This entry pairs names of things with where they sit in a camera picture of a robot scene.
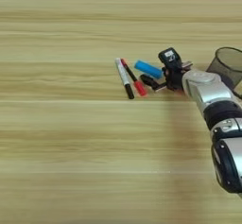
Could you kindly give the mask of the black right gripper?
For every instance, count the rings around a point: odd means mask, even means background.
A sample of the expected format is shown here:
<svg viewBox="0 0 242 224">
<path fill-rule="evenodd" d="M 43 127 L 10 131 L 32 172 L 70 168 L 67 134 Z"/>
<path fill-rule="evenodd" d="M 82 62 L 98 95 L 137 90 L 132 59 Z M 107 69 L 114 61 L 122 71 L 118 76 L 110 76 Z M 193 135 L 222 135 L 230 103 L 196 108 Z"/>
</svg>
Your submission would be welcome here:
<svg viewBox="0 0 242 224">
<path fill-rule="evenodd" d="M 191 61 L 165 65 L 163 67 L 165 82 L 163 83 L 157 83 L 153 78 L 145 74 L 142 74 L 140 79 L 145 85 L 151 87 L 153 91 L 164 88 L 171 91 L 183 90 L 182 77 L 186 72 L 191 70 L 192 65 L 193 63 Z"/>
</svg>

